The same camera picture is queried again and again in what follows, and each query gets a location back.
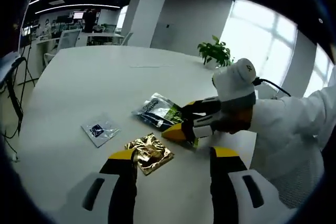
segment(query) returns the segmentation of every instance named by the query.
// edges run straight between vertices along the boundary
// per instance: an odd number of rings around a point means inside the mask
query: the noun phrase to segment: white round table
[[[151,132],[174,158],[145,177],[138,170],[134,223],[212,223],[209,146],[235,149],[249,167],[256,134],[216,133],[196,152],[161,138],[132,116],[155,92],[180,106],[217,95],[202,59],[126,46],[63,49],[41,75],[24,113],[19,139],[23,184],[43,210],[66,202],[67,192],[124,145]],[[107,112],[121,132],[96,148],[80,125]]]

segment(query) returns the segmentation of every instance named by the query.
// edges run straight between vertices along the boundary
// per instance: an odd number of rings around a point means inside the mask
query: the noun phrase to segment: white sleeve
[[[249,130],[286,138],[295,134],[318,135],[336,117],[335,103],[336,86],[316,91],[307,98],[257,100]]]

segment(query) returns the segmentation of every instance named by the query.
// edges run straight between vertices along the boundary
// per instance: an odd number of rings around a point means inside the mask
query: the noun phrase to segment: gold foil bag
[[[138,164],[145,176],[174,157],[174,154],[153,133],[125,145],[126,150],[132,148],[138,150]]]

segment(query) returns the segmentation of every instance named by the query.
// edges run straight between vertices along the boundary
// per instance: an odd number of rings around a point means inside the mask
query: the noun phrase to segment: small plastic bag
[[[159,128],[161,132],[183,122],[181,107],[158,93],[145,101],[143,107],[132,111],[132,114],[137,115],[141,121]]]
[[[91,118],[82,124],[81,127],[97,148],[120,131],[117,125],[105,113]]]

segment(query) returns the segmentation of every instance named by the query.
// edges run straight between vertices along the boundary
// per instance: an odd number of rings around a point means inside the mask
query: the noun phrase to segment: green leaves
[[[229,66],[233,63],[233,59],[231,59],[230,49],[226,48],[225,42],[219,42],[219,39],[216,36],[212,36],[215,44],[211,44],[208,42],[202,42],[198,44],[197,48],[199,50],[199,55],[204,59],[203,64],[208,63],[211,58],[216,59],[217,63],[220,66]]]

